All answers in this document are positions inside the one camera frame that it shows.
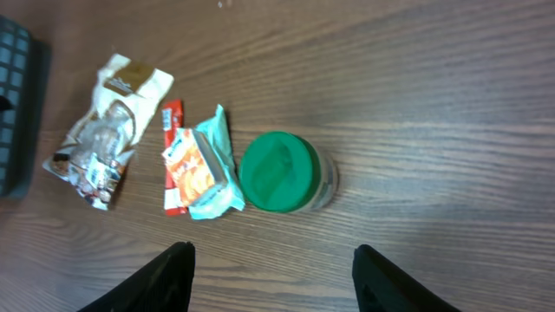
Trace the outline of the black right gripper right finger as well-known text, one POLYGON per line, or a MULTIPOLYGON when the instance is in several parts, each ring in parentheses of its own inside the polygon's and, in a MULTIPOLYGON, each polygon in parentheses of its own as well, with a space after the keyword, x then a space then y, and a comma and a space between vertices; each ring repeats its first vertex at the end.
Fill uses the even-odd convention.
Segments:
POLYGON ((355 249, 352 277, 362 312, 458 312, 367 244, 355 249))

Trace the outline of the beige brown snack pouch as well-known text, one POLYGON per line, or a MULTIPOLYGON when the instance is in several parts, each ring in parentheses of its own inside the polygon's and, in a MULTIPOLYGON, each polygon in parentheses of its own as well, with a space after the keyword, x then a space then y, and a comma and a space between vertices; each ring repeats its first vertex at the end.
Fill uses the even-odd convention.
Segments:
POLYGON ((87 203, 108 210, 136 145, 174 77, 114 54, 97 72, 90 109, 42 166, 70 183, 87 203))

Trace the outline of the teal orange cracker packet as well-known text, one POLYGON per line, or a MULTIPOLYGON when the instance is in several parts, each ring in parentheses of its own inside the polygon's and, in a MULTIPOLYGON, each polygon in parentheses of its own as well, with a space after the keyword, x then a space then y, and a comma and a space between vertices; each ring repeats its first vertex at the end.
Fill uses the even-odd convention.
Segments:
POLYGON ((191 219, 215 219, 230 209, 245 208, 222 106, 195 127, 185 127, 183 117, 183 127, 177 129, 162 158, 191 219))

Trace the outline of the red white stick packet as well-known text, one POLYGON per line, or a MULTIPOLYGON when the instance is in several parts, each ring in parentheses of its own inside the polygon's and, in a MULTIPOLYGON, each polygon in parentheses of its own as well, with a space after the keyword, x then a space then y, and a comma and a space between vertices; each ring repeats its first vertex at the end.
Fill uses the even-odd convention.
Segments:
MULTIPOLYGON (((184 115, 182 100, 167 102, 161 112, 164 143, 165 148, 168 148, 173 143, 177 129, 183 127, 184 115)), ((166 171, 164 210, 167 216, 178 216, 187 213, 187 208, 180 202, 179 189, 174 184, 169 171, 166 171)))

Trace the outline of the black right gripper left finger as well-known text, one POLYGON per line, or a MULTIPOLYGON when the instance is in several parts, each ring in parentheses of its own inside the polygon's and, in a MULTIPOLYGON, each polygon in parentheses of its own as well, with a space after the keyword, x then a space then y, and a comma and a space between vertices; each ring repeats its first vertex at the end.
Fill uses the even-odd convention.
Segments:
POLYGON ((194 245, 175 243, 80 312, 187 312, 194 271, 194 245))

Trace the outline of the green lid jar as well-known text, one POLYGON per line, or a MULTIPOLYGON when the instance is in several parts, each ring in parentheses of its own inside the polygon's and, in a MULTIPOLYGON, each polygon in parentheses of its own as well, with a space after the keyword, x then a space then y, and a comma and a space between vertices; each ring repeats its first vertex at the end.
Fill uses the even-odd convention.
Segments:
POLYGON ((283 214, 325 207, 338 184, 333 159, 308 140, 287 132, 258 136, 245 150, 238 177, 253 206, 283 214))

